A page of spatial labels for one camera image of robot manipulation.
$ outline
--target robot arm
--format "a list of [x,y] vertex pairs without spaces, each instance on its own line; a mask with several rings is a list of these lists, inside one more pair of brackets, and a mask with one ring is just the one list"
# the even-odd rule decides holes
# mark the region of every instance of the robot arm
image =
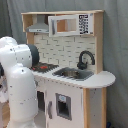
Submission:
[[8,101],[7,81],[5,76],[0,79],[0,102],[5,103]]
[[11,112],[8,128],[36,128],[34,117],[38,113],[37,91],[29,68],[38,62],[39,52],[34,45],[18,45],[10,37],[0,39],[1,71],[2,68],[4,70],[1,76],[6,76],[5,90],[8,89]]

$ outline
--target faucet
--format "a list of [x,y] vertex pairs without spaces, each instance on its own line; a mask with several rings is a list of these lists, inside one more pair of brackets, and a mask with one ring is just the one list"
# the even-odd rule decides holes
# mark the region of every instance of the faucet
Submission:
[[91,57],[92,65],[95,65],[95,59],[94,59],[93,54],[92,54],[91,52],[89,52],[89,51],[82,51],[82,52],[80,53],[80,56],[79,56],[79,63],[77,64],[77,67],[78,67],[79,69],[81,69],[81,70],[84,70],[84,69],[87,68],[87,62],[86,62],[85,64],[82,62],[82,56],[83,56],[85,53],[88,54],[88,55]]

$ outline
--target tile backsplash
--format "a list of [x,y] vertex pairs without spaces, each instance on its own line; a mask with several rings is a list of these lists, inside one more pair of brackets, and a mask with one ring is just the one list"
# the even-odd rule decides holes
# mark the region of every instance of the tile backsplash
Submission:
[[[34,42],[40,52],[41,62],[76,68],[82,51],[88,50],[95,57],[95,37],[51,38],[48,34],[39,34],[34,35]],[[83,55],[83,62],[88,62],[88,70],[95,71],[95,65],[91,65],[91,58],[87,54]]]

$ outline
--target stovetop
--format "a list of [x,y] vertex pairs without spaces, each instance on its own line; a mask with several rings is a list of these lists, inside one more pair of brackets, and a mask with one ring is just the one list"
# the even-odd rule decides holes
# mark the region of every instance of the stovetop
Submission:
[[39,62],[36,66],[33,66],[31,68],[31,70],[36,71],[36,72],[46,73],[46,72],[51,71],[52,69],[55,69],[57,67],[59,67],[59,66]]

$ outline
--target cabinet door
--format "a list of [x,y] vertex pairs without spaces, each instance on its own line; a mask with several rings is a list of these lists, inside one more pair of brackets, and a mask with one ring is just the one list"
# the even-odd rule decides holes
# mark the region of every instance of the cabinet door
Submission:
[[48,22],[50,37],[93,34],[93,14],[49,16]]
[[82,89],[46,81],[46,90],[47,128],[84,128]]

